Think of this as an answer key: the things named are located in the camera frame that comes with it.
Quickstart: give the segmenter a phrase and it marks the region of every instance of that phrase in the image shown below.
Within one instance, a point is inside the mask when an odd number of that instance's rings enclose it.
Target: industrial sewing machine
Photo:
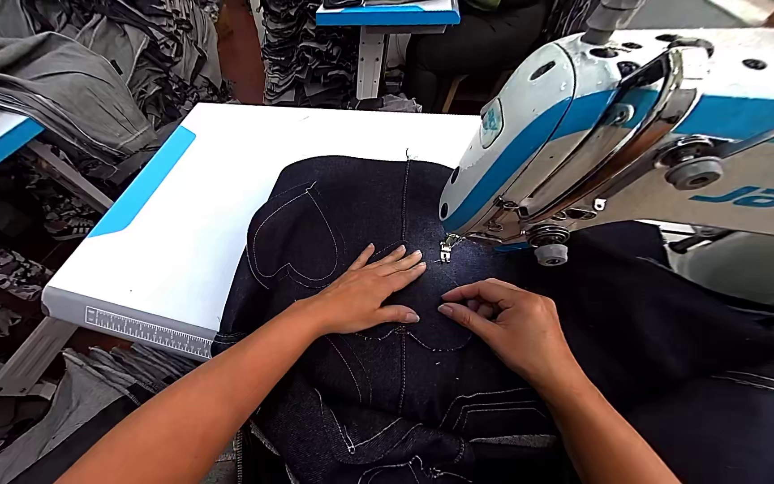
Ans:
[[[570,231],[617,220],[774,235],[774,28],[616,30],[640,3],[604,1],[483,108],[442,261],[467,238],[559,265]]]

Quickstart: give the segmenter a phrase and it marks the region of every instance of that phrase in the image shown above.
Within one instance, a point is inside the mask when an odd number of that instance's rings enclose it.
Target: seam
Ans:
[[[433,470],[436,472],[436,474],[432,476],[432,479],[437,479],[437,478],[439,478],[439,477],[441,477],[443,475],[451,475],[453,477],[457,477],[457,478],[459,478],[461,480],[465,480],[467,482],[473,482],[473,480],[470,480],[470,479],[468,479],[467,477],[465,477],[463,475],[458,475],[458,474],[455,474],[453,472],[447,472],[446,470],[439,470],[439,469],[436,469],[436,468],[433,468]]]
[[[414,466],[409,465],[408,468],[411,470],[411,475],[414,476],[414,482],[416,482],[417,484],[420,484],[420,480],[417,479],[417,473],[414,472]]]
[[[360,392],[360,385],[357,384],[357,378],[354,378],[354,372],[351,370],[351,367],[348,366],[348,361],[345,359],[345,357],[342,356],[342,353],[339,351],[339,348],[334,345],[333,341],[330,341],[330,338],[327,337],[327,335],[324,336],[324,339],[328,340],[328,343],[334,347],[334,350],[336,350],[336,354],[339,355],[339,358],[342,358],[342,362],[345,364],[345,367],[348,368],[348,374],[351,375],[351,380],[354,382],[354,387],[357,389],[357,400],[360,403],[363,403],[363,394]]]
[[[458,442],[462,445],[462,447],[458,450],[458,454],[456,455],[456,458],[452,460],[452,463],[456,464],[458,461],[462,458],[464,455],[464,439],[460,438]]]
[[[366,439],[366,440],[364,440],[363,442],[358,442],[357,444],[355,444],[355,445],[354,445],[354,447],[360,447],[361,445],[366,445],[366,444],[369,444],[369,443],[370,443],[372,440],[374,440],[375,438],[378,438],[378,437],[379,437],[381,434],[383,434],[383,433],[387,432],[387,429],[391,428],[391,427],[392,427],[393,425],[395,425],[395,424],[396,424],[396,422],[398,422],[399,420],[402,420],[402,418],[399,418],[399,419],[393,420],[393,421],[392,421],[391,423],[389,423],[389,424],[388,424],[386,427],[382,428],[382,429],[381,429],[381,432],[379,432],[379,433],[377,433],[377,434],[375,434],[375,435],[373,435],[373,436],[370,436],[369,438],[367,438],[367,439]]]
[[[298,276],[301,276],[304,279],[307,279],[309,281],[323,281],[324,279],[327,279],[327,278],[331,277],[336,272],[336,267],[339,266],[339,247],[336,244],[336,236],[334,236],[333,228],[330,226],[330,223],[328,222],[328,218],[324,216],[324,212],[322,212],[322,208],[318,205],[318,202],[316,202],[316,199],[315,199],[315,197],[312,196],[312,193],[310,193],[310,190],[315,190],[314,189],[315,186],[316,186],[316,182],[312,182],[312,184],[306,190],[304,190],[304,192],[302,194],[299,194],[298,196],[295,196],[292,200],[289,200],[288,202],[283,203],[282,205],[279,206],[279,208],[274,210],[274,212],[271,213],[271,215],[267,215],[267,217],[264,220],[262,220],[262,223],[259,224],[259,226],[255,229],[255,233],[253,234],[253,247],[252,247],[252,249],[253,249],[253,265],[255,266],[255,273],[258,274],[259,276],[261,276],[261,277],[263,277],[265,279],[270,278],[270,277],[274,277],[282,269],[285,269],[286,267],[288,267],[291,270],[293,270],[295,274],[297,274]],[[333,267],[333,269],[330,270],[330,273],[327,276],[319,277],[319,278],[314,278],[314,277],[304,276],[303,274],[300,273],[300,271],[295,269],[295,267],[292,265],[292,263],[288,263],[287,262],[287,263],[283,264],[279,269],[276,269],[274,274],[271,274],[270,276],[266,276],[259,269],[259,261],[256,258],[256,254],[255,254],[255,242],[257,241],[257,239],[259,237],[259,232],[262,230],[262,227],[267,223],[267,221],[271,219],[271,217],[273,217],[280,210],[282,210],[283,208],[287,207],[290,203],[294,202],[295,200],[297,200],[298,198],[300,198],[300,197],[302,197],[304,195],[307,195],[310,198],[312,203],[318,209],[318,213],[322,215],[322,219],[324,220],[324,225],[327,225],[327,227],[328,227],[328,232],[330,232],[330,238],[333,240],[333,243],[334,243],[334,253],[335,253],[334,267]]]
[[[466,340],[465,340],[465,342],[464,342],[463,344],[461,344],[461,345],[459,345],[459,346],[456,346],[455,348],[445,348],[445,349],[443,349],[443,350],[442,350],[442,349],[439,349],[439,348],[433,348],[433,347],[431,347],[431,346],[427,346],[427,345],[426,345],[425,343],[423,343],[423,342],[422,342],[422,341],[421,341],[421,340],[420,340],[420,339],[419,339],[417,336],[414,336],[414,333],[412,333],[412,332],[408,332],[408,335],[410,335],[411,337],[413,337],[413,338],[414,338],[414,341],[416,341],[417,343],[419,343],[419,344],[420,344],[420,346],[422,346],[423,348],[426,348],[427,350],[430,350],[430,351],[456,351],[456,350],[461,350],[462,348],[466,347],[466,346],[468,345],[468,343],[470,342],[470,339],[474,337],[474,335],[473,335],[473,334],[471,334],[471,335],[468,335],[468,339],[466,339]]]
[[[519,403],[537,403],[535,400],[523,400],[519,402],[494,402],[494,403],[472,403],[470,405],[464,405],[462,406],[462,409],[458,412],[458,416],[456,418],[456,421],[452,425],[452,429],[456,430],[456,425],[458,425],[459,420],[462,419],[462,415],[465,415],[465,419],[467,419],[466,411],[469,411],[472,407],[479,407],[479,406],[494,406],[494,405],[518,405]]]
[[[405,162],[405,181],[402,187],[402,238],[405,238],[405,225],[408,222],[408,216],[405,215],[405,199],[408,196],[408,174],[411,171],[411,160]]]
[[[755,375],[754,373],[746,373],[745,371],[734,371],[729,369],[728,371],[725,371],[725,373],[735,373],[737,375],[755,376],[757,378],[763,378],[764,380],[774,381],[774,378],[769,378],[768,376],[763,376],[763,375]]]
[[[363,362],[360,361],[360,358],[357,356],[357,352],[354,351],[354,348],[351,347],[351,344],[345,338],[345,335],[340,334],[339,339],[342,340],[342,343],[345,343],[345,346],[348,347],[348,350],[354,356],[354,359],[357,360],[357,364],[359,364],[360,368],[363,369],[363,378],[366,379],[366,386],[369,388],[369,405],[371,405],[372,404],[372,382],[371,380],[369,380],[369,372],[366,370],[366,367],[363,365]]]
[[[385,465],[381,465],[381,466],[376,466],[376,467],[368,468],[367,470],[363,471],[363,474],[361,474],[360,478],[357,479],[357,484],[360,484],[360,482],[363,481],[363,478],[366,477],[366,475],[369,474],[373,470],[377,469],[378,472],[376,472],[375,474],[369,476],[369,479],[366,481],[367,483],[372,482],[372,479],[374,479],[376,475],[381,474],[387,468],[411,466],[411,464],[414,462],[414,459],[420,461],[420,468],[423,468],[423,459],[421,459],[420,456],[414,456],[414,457],[411,457],[410,461],[403,462],[401,464],[385,464]]]
[[[322,426],[324,426],[324,401],[322,400],[322,393],[319,392],[318,389],[313,389],[313,390],[318,395],[318,407],[322,411]],[[348,439],[349,442],[351,442],[351,438],[346,436],[346,434],[342,431],[342,427],[340,427],[339,421],[336,418],[336,414],[333,413],[333,410],[330,407],[328,407],[328,410],[330,411],[330,415],[334,418],[334,422],[336,423],[336,429],[339,430],[339,435],[342,437],[342,444],[345,444],[346,450],[348,451],[349,454],[353,454],[354,443],[352,442],[351,445],[348,445],[348,443],[346,442],[346,438]]]
[[[402,390],[399,392],[399,410],[396,412],[399,415],[402,415],[402,404],[405,401],[405,334],[407,334],[407,332],[402,331]]]
[[[411,428],[409,428],[408,431],[405,432],[405,435],[403,435],[402,438],[400,438],[399,440],[396,440],[395,444],[390,446],[389,449],[387,449],[384,452],[382,452],[378,457],[375,457],[373,460],[377,461],[378,459],[381,459],[382,457],[386,456],[387,454],[390,454],[393,451],[393,449],[396,448],[396,446],[398,446],[399,444],[402,443],[403,440],[405,440],[405,437],[407,437],[409,434],[411,434],[414,431],[414,429],[416,429],[417,427],[420,427],[420,426],[422,426],[422,423],[415,423],[414,425],[412,425]]]
[[[297,185],[297,186],[293,186],[293,187],[291,187],[291,188],[290,188],[290,189],[288,189],[288,190],[283,190],[282,192],[279,192],[279,193],[275,194],[274,196],[272,196],[272,197],[268,198],[267,200],[265,200],[265,203],[268,203],[268,202],[270,202],[270,201],[274,200],[274,198],[277,198],[277,197],[283,196],[284,194],[286,194],[286,193],[288,193],[288,192],[290,192],[290,191],[292,191],[292,190],[297,190],[297,189],[304,188],[305,186],[306,186],[306,183],[300,183],[299,185]]]
[[[371,259],[375,259],[375,257],[376,257],[376,256],[378,256],[378,255],[379,255],[379,254],[381,254],[381,253],[384,253],[384,252],[386,252],[386,251],[387,251],[389,248],[393,247],[393,245],[395,245],[395,244],[404,244],[405,246],[407,246],[407,245],[408,245],[408,243],[409,243],[409,242],[408,242],[407,240],[405,240],[405,238],[404,238],[404,237],[403,237],[403,238],[400,238],[400,239],[398,239],[398,240],[397,240],[397,241],[395,241],[395,242],[391,242],[390,244],[387,244],[386,246],[384,246],[384,248],[383,248],[383,249],[381,249],[380,251],[377,251],[377,252],[375,252],[374,254],[372,254],[371,256],[369,256],[369,259],[370,259],[370,260],[371,260]]]
[[[528,390],[528,389],[498,390],[496,392],[478,392],[478,393],[472,393],[470,395],[458,395],[456,398],[452,399],[452,402],[450,402],[450,406],[446,407],[446,412],[444,412],[444,419],[442,419],[441,423],[438,424],[438,428],[441,428],[442,426],[444,426],[444,422],[446,421],[447,416],[450,415],[450,410],[452,410],[452,406],[460,398],[471,398],[471,397],[476,397],[480,395],[495,395],[499,393],[511,393],[511,392],[517,392],[519,390]]]
[[[318,406],[319,406],[319,408],[321,410],[321,413],[322,413],[322,425],[323,425],[323,422],[324,422],[324,403],[322,401],[322,394],[321,394],[321,392],[318,391],[318,389],[313,389],[313,390],[318,395]],[[346,450],[348,451],[348,454],[351,454],[352,456],[354,455],[355,452],[357,452],[357,448],[358,447],[361,447],[363,445],[369,444],[371,441],[375,440],[376,438],[378,438],[379,436],[381,436],[382,434],[387,432],[387,430],[390,429],[393,425],[395,425],[396,422],[398,422],[399,420],[402,420],[402,418],[400,417],[400,418],[398,418],[396,420],[393,420],[389,424],[387,423],[387,426],[382,428],[381,431],[377,432],[375,435],[370,436],[366,440],[364,440],[362,442],[358,442],[357,444],[355,444],[354,441],[352,441],[351,436],[348,434],[348,430],[346,430],[345,432],[342,431],[342,427],[340,426],[339,421],[336,418],[336,414],[333,412],[333,410],[330,407],[328,407],[328,410],[330,411],[330,415],[333,416],[334,422],[336,423],[336,429],[339,430],[339,434],[342,437],[342,443],[345,444]],[[416,427],[418,425],[421,425],[421,424],[422,423],[418,423],[418,424],[414,425],[408,431],[410,432],[411,430],[414,430],[414,427]]]
[[[361,338],[363,338],[363,339],[375,339],[375,340],[378,340],[378,341],[382,341],[383,339],[385,339],[385,338],[387,338],[388,336],[390,336],[390,335],[392,335],[393,333],[395,333],[397,329],[399,329],[399,326],[396,326],[395,328],[391,329],[389,332],[387,332],[387,334],[385,334],[385,335],[383,335],[383,336],[381,336],[381,337],[374,337],[374,336],[364,336],[364,335],[362,335],[362,334],[360,334],[360,333],[352,333],[352,334],[353,334],[354,336],[360,336],[360,337],[361,337]]]
[[[510,407],[510,408],[480,408],[478,410],[469,410],[468,412],[465,413],[464,421],[462,422],[462,428],[459,429],[459,432],[464,432],[464,427],[468,424],[468,416],[471,413],[475,413],[475,412],[505,412],[507,410],[532,410],[532,411],[538,413],[539,415],[541,415],[543,417],[543,419],[546,419],[546,420],[548,419],[547,417],[545,417],[545,415],[543,415],[543,412],[540,412],[538,408],[535,408],[533,406],[516,406],[516,407]]]
[[[709,378],[716,378],[718,380],[731,380],[733,382],[739,383],[740,385],[747,385],[748,387],[755,387],[756,389],[761,389],[761,390],[771,390],[774,392],[774,388],[772,387],[767,387],[766,385],[759,385],[758,383],[752,383],[750,381],[737,380],[736,378],[730,378],[728,376],[711,375],[709,376]]]

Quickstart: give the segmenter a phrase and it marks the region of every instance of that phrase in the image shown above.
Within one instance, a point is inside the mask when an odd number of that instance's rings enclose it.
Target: screw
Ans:
[[[661,40],[662,42],[672,42],[676,39],[679,39],[679,35],[676,34],[662,34],[656,36],[656,40]]]
[[[749,69],[754,69],[755,71],[763,71],[766,69],[766,62],[760,59],[745,59],[742,61],[742,64],[744,64]]]
[[[614,49],[608,49],[608,48],[590,49],[590,54],[595,55],[596,57],[602,57],[605,59],[618,56],[617,51],[615,51]]]

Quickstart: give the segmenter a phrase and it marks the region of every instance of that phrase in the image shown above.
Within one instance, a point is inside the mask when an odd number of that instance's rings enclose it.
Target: measuring ruler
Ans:
[[[184,351],[197,357],[211,357],[211,341],[206,337],[182,333],[91,306],[85,307],[85,322],[116,333],[145,339],[145,341],[151,341],[156,345]]]

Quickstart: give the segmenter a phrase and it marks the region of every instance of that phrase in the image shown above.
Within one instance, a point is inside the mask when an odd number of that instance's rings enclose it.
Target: pile of denim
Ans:
[[[344,108],[352,98],[359,27],[316,27],[318,0],[262,0],[265,104]]]
[[[0,484],[52,484],[116,423],[196,367],[140,344],[87,355],[68,348],[62,356],[66,371],[47,414],[0,449]]]
[[[158,128],[231,99],[220,75],[217,0],[0,0],[0,37],[70,37],[106,58]]]

